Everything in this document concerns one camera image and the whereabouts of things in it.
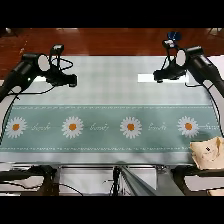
beige cloth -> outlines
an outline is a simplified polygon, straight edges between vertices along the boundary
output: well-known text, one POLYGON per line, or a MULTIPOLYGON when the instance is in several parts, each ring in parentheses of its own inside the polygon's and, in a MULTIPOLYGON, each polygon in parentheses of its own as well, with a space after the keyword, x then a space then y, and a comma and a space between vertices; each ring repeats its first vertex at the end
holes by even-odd
MULTIPOLYGON (((215 137, 204 142, 191 142, 192 158, 197 167, 203 169, 224 168, 224 139, 215 137)), ((209 190, 212 196, 224 196, 224 189, 209 190)))

yellow flower center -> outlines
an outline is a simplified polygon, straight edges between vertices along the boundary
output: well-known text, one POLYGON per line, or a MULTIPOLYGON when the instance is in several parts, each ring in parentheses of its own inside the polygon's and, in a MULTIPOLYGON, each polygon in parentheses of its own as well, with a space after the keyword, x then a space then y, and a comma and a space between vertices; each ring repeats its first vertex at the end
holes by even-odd
POLYGON ((192 129, 192 124, 190 124, 190 123, 186 123, 186 124, 185 124, 185 128, 186 128, 187 130, 191 130, 191 129, 192 129))
POLYGON ((74 131, 74 130, 76 129, 76 124, 70 124, 70 125, 69 125, 69 129, 70 129, 71 131, 74 131))
POLYGON ((19 130, 19 124, 14 124, 13 126, 12 126, 12 130, 13 131, 17 131, 17 130, 19 130))
POLYGON ((135 129, 135 126, 133 124, 128 124, 128 130, 133 131, 135 129))

reddish brown floor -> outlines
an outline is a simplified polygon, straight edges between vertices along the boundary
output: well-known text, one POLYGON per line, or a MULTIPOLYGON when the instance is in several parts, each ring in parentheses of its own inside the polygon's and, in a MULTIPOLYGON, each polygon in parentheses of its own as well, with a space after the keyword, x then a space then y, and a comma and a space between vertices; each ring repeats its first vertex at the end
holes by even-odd
POLYGON ((201 45, 207 56, 224 54, 224 38, 208 35, 210 28, 21 28, 15 29, 18 37, 0 38, 0 79, 22 53, 49 54, 57 43, 65 45, 63 55, 165 55, 161 42, 172 30, 182 33, 180 47, 201 45))

daisy print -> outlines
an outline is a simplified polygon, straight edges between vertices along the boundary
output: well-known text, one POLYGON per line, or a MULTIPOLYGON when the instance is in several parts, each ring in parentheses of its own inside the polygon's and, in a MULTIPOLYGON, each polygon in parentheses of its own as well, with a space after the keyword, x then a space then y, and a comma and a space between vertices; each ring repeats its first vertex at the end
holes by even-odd
POLYGON ((186 116, 182 117, 181 119, 179 119, 177 127, 179 127, 178 130, 181 131, 182 135, 185 135, 185 137, 191 138, 197 136, 197 134, 199 133, 199 127, 194 118, 186 116))
POLYGON ((120 127, 120 131, 123 132, 123 135, 125 135, 126 138, 130 139, 139 136, 142 130, 142 125, 140 121, 134 117, 126 117, 126 119, 123 119, 120 127))
POLYGON ((22 117, 14 117, 6 126, 6 135, 8 138, 17 138, 23 134, 27 128, 26 121, 22 117))
POLYGON ((65 135, 66 138, 75 138, 76 136, 82 134, 81 131, 83 130, 83 126, 83 121, 78 117, 69 117, 65 122, 63 122, 63 135, 65 135))

table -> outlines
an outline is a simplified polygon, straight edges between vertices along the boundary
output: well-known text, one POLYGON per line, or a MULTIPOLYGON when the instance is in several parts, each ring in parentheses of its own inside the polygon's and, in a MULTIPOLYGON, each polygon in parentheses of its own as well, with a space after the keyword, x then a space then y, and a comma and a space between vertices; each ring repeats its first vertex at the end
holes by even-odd
MULTIPOLYGON (((20 96, 15 107, 45 106, 162 106, 212 107, 202 88, 184 88, 184 83, 138 82, 138 74, 152 74, 160 69, 165 57, 153 56, 67 56, 74 63, 67 74, 78 76, 78 86, 57 87, 45 95, 20 96)), ((196 82, 189 75, 189 85, 196 82)), ((42 92, 50 87, 34 82, 26 92, 42 92)), ((0 152, 0 162, 57 164, 192 164, 191 153, 48 153, 0 152)))

